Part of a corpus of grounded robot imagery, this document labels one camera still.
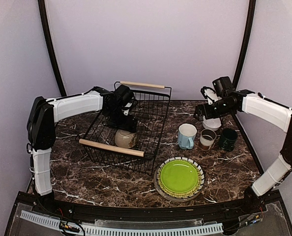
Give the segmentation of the white bowl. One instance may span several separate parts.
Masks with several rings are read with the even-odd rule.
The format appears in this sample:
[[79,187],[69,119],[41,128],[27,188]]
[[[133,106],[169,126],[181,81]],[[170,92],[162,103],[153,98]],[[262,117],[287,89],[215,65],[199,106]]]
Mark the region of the white bowl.
[[205,129],[217,131],[221,127],[221,125],[222,124],[220,118],[206,119],[205,117],[203,117],[203,127]]

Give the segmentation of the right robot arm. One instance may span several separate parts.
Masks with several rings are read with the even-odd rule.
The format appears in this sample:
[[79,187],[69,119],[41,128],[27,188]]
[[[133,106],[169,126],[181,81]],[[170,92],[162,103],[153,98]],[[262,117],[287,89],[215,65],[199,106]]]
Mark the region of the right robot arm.
[[276,159],[266,162],[264,173],[244,191],[239,208],[251,213],[292,172],[292,108],[247,89],[216,92],[203,87],[201,93],[207,102],[195,108],[198,119],[220,118],[237,112],[257,117],[260,123],[254,125],[249,137],[257,148],[262,148],[258,153],[276,155]]

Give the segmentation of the bright green plate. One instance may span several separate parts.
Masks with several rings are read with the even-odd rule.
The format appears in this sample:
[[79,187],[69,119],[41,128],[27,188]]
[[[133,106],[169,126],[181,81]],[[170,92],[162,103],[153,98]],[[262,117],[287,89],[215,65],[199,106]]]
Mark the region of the bright green plate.
[[197,190],[202,182],[198,167],[186,160],[169,161],[159,171],[159,185],[173,193]]

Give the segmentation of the grey deer pattern plate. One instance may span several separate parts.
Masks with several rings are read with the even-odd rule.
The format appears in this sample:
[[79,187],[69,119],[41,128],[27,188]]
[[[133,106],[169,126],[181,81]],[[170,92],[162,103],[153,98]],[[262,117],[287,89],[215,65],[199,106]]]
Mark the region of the grey deer pattern plate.
[[158,184],[158,179],[157,179],[157,173],[154,173],[153,174],[153,181],[154,181],[154,187],[156,189],[156,191],[163,197],[165,198],[166,200],[169,200],[169,201],[173,201],[173,202],[178,202],[178,203],[183,203],[183,202],[188,202],[188,201],[191,201],[193,199],[195,199],[196,197],[198,197],[200,195],[200,191],[196,194],[194,194],[193,196],[191,197],[186,197],[186,198],[176,198],[176,197],[172,197],[168,194],[166,194],[165,192],[163,192]]

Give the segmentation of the dark green mug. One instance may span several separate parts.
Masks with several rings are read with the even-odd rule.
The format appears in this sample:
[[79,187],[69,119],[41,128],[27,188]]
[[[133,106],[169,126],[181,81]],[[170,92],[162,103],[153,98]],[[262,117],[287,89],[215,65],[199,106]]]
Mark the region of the dark green mug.
[[220,136],[220,139],[218,141],[218,146],[220,149],[225,151],[233,151],[235,142],[238,139],[238,134],[235,130],[230,128],[225,128]]

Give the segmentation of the white cup with brown band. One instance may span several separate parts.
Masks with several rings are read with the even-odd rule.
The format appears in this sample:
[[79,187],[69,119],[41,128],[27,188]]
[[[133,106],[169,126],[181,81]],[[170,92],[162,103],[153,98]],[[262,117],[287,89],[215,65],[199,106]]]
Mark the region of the white cup with brown band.
[[213,130],[203,129],[199,139],[199,147],[202,150],[210,150],[215,142],[217,135]]

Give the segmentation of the beige ribbed cup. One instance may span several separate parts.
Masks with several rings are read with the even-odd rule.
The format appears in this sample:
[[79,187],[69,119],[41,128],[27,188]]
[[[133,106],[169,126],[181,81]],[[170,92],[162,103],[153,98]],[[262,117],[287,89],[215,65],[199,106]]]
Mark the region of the beige ribbed cup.
[[115,144],[120,148],[133,148],[137,144],[136,133],[118,130],[115,135]]

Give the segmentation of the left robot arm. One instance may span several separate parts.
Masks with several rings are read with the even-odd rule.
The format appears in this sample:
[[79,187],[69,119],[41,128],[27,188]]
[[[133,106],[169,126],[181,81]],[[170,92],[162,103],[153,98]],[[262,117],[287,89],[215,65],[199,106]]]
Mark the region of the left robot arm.
[[82,113],[101,111],[109,127],[135,133],[137,119],[124,112],[130,109],[128,104],[133,104],[134,99],[133,91],[125,85],[119,86],[115,91],[93,87],[87,92],[66,97],[35,98],[27,131],[35,190],[42,196],[38,205],[47,214],[54,214],[58,210],[58,203],[47,196],[52,192],[50,156],[56,141],[55,124]]

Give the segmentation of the light blue mug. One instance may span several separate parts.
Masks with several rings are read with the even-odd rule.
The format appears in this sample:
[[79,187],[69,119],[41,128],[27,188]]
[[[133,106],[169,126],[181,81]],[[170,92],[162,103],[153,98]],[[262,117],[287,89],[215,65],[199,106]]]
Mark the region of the light blue mug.
[[197,129],[194,125],[184,123],[178,128],[178,145],[181,149],[192,149]]

